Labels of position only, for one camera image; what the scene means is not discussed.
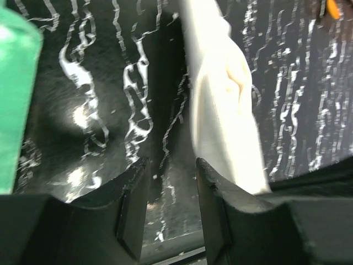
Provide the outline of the white cloth napkin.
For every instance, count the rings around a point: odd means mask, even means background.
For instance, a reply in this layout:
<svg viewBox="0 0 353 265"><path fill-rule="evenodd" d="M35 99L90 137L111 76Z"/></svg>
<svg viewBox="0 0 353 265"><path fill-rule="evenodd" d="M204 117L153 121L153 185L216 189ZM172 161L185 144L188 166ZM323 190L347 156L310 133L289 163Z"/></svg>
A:
<svg viewBox="0 0 353 265"><path fill-rule="evenodd" d="M216 1L181 1L196 157L250 194L271 191L252 112L252 74Z"/></svg>

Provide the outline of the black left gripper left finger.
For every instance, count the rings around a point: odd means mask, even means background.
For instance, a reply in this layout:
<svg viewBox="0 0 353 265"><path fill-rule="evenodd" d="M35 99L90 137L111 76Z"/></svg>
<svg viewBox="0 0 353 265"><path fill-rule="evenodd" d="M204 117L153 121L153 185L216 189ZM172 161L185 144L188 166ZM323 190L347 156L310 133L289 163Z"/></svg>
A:
<svg viewBox="0 0 353 265"><path fill-rule="evenodd" d="M149 159L143 157L121 175L70 203L70 259L140 259Z"/></svg>

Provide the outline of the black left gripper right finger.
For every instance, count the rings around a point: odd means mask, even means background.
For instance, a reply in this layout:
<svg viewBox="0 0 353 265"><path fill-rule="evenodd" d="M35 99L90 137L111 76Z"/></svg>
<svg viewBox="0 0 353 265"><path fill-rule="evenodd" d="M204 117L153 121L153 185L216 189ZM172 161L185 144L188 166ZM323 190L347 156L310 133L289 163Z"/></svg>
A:
<svg viewBox="0 0 353 265"><path fill-rule="evenodd" d="M196 160L196 178L208 264L282 264L275 206Z"/></svg>

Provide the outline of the orange plastic spoon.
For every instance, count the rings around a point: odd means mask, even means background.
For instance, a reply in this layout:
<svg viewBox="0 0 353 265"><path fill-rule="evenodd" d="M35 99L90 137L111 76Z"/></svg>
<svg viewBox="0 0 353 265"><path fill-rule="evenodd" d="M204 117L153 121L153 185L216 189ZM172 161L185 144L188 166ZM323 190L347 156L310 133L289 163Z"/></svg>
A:
<svg viewBox="0 0 353 265"><path fill-rule="evenodd" d="M340 10L335 0L326 0L325 7L333 19L337 20L340 18Z"/></svg>

